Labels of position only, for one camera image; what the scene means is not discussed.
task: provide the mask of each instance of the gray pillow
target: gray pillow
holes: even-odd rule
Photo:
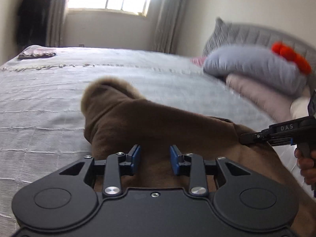
[[[253,45],[222,46],[204,61],[204,71],[213,76],[239,73],[297,98],[307,78],[296,65],[271,50]]]
[[[316,89],[316,50],[304,41],[265,26],[245,23],[232,23],[216,19],[213,34],[206,42],[203,56],[224,45],[259,45],[270,48],[275,42],[283,42],[302,55],[312,67],[313,73],[308,76],[310,91]]]

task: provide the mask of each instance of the folded cloth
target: folded cloth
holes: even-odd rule
[[[182,153],[194,152],[206,160],[225,156],[287,185],[300,203],[292,229],[300,236],[315,236],[316,202],[298,185],[270,145],[239,143],[240,134],[252,132],[249,128],[150,102],[125,81],[110,78],[87,87],[81,109],[86,118],[84,136],[92,145],[95,159],[141,145],[138,173],[122,177],[123,187],[188,188],[187,177],[173,175],[169,154],[172,144]],[[208,178],[208,184],[210,191],[216,190],[212,178]]]
[[[19,54],[19,59],[49,58],[56,56],[56,48],[31,45]]]
[[[276,122],[281,123],[293,119],[290,113],[291,103],[293,102],[291,97],[263,83],[238,74],[229,74],[226,78],[226,85],[251,100]]]

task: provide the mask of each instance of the fluffy fabric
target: fluffy fabric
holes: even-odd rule
[[[194,152],[206,160],[225,156],[287,185],[300,203],[292,229],[302,237],[316,234],[316,203],[282,165],[271,146],[247,147],[239,143],[240,134],[252,132],[247,127],[135,99],[102,81],[90,85],[85,94],[84,136],[91,143],[95,159],[128,152],[135,144],[142,147],[138,173],[122,177],[124,188],[188,188],[188,178],[174,176],[170,166],[169,147],[176,144],[182,153]],[[210,191],[216,190],[213,178],[208,178],[208,185]],[[100,190],[101,186],[99,179],[95,188]]]
[[[96,90],[96,88],[100,85],[113,87],[114,89],[117,89],[118,91],[124,93],[128,97],[134,99],[145,98],[140,94],[140,92],[135,87],[133,87],[127,81],[115,77],[103,77],[89,84],[83,93],[83,97],[81,99],[81,112],[84,116],[86,116],[90,97],[93,95],[93,92]]]
[[[293,61],[298,69],[304,74],[309,75],[312,72],[312,67],[308,61],[300,54],[296,53],[291,47],[284,45],[282,42],[276,42],[272,45],[271,50],[285,58],[287,61]]]

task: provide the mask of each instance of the pink pillow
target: pink pillow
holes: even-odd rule
[[[206,57],[197,57],[197,58],[190,59],[190,61],[199,67],[203,67],[203,63],[205,59]]]
[[[293,99],[249,77],[229,74],[226,85],[254,102],[277,122],[292,120],[290,107]]]

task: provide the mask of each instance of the finger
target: finger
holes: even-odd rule
[[[314,167],[314,161],[312,159],[299,158],[297,159],[297,165],[302,170],[312,169]]]
[[[294,151],[294,156],[296,158],[300,158],[302,156],[302,152],[298,148],[296,148]]]
[[[301,170],[301,175],[309,179],[316,178],[316,168]]]
[[[312,185],[312,184],[316,183],[316,178],[314,178],[314,179],[307,179],[307,178],[305,178],[304,181],[305,181],[306,184]]]
[[[312,157],[314,160],[316,160],[316,151],[312,151],[312,152],[311,152],[311,157]]]

